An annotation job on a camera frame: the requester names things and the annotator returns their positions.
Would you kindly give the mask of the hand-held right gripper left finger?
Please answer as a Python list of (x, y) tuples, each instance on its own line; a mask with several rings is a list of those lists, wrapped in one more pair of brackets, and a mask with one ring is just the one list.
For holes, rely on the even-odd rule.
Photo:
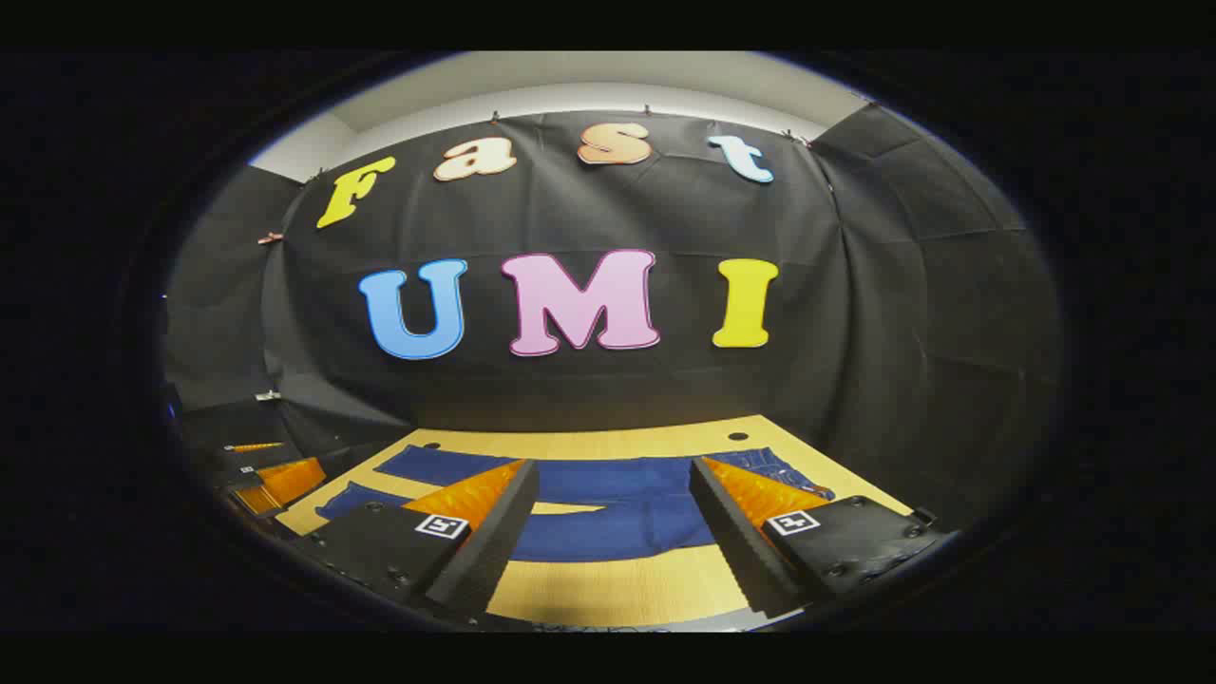
[(514, 460), (418, 501), (367, 501), (300, 538), (340, 579), (434, 618), (480, 618), (533, 511), (540, 475)]

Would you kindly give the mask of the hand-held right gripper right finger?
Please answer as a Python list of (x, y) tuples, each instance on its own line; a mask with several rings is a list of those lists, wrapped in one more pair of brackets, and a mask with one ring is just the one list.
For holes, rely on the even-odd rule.
[(865, 495), (838, 501), (713, 458), (688, 488), (748, 605), (769, 618), (872, 592), (942, 546), (931, 520)]

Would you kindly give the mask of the blue denim jeans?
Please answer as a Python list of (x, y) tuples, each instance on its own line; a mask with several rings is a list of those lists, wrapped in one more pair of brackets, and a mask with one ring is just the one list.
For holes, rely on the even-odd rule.
[[(779, 484), (793, 484), (824, 501), (837, 498), (833, 490), (814, 484), (807, 476), (783, 462), (769, 447), (713, 453), (706, 458), (772, 478)], [(537, 503), (599, 508), (587, 512), (530, 516), (512, 560), (554, 564), (621, 561), (713, 544), (713, 533), (688, 492), (691, 459), (647, 456), (603, 462), (539, 462)], [(503, 460), (409, 445), (373, 470), (398, 480), (447, 486), (499, 467)], [(399, 506), (411, 503), (412, 498), (394, 495), (375, 486), (347, 484), (315, 511), (325, 520), (333, 520), (370, 501)]]

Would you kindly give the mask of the black backdrop cloth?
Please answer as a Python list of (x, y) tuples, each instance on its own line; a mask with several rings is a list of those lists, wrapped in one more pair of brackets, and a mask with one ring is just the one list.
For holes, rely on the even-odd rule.
[[(585, 286), (615, 250), (655, 256), (655, 346), (578, 348), (551, 325), (553, 353), (514, 355), (503, 260), (551, 256)], [(1063, 348), (1017, 209), (877, 105), (812, 150), (582, 111), (435, 131), (308, 183), (250, 168), (167, 290), (163, 364), (199, 449), (761, 415), (948, 525), (1024, 495)]]

